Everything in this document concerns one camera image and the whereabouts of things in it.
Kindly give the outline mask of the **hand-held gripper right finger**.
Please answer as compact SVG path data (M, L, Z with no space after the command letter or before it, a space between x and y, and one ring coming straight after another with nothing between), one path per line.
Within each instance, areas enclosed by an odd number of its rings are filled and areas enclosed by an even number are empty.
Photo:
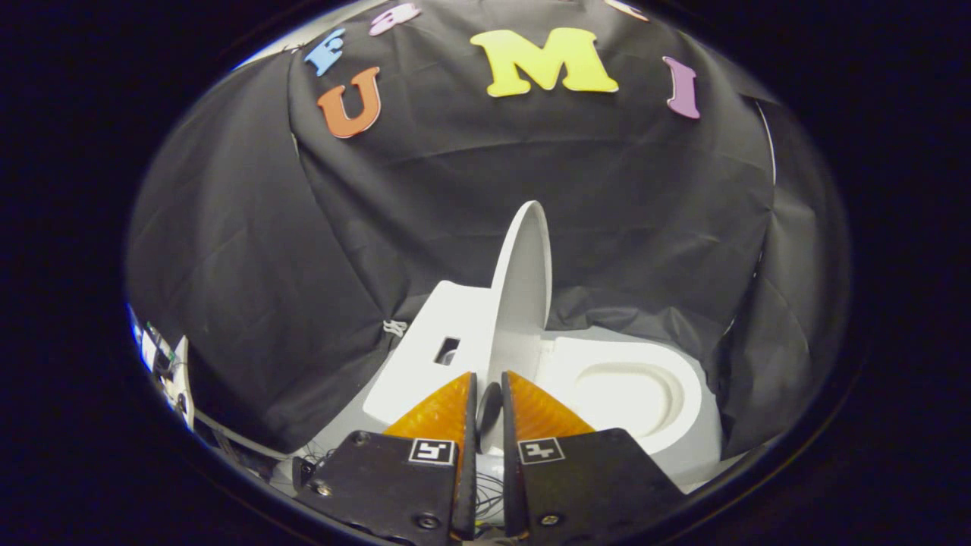
M513 371L501 375L507 536L609 545L676 514L687 496L622 428L594 431Z

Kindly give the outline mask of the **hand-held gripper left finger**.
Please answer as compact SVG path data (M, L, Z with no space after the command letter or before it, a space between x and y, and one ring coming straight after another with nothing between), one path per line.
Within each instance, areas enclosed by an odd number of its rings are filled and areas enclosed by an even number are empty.
M457 545L476 533L476 376L437 388L384 432L353 431L296 501L387 542Z

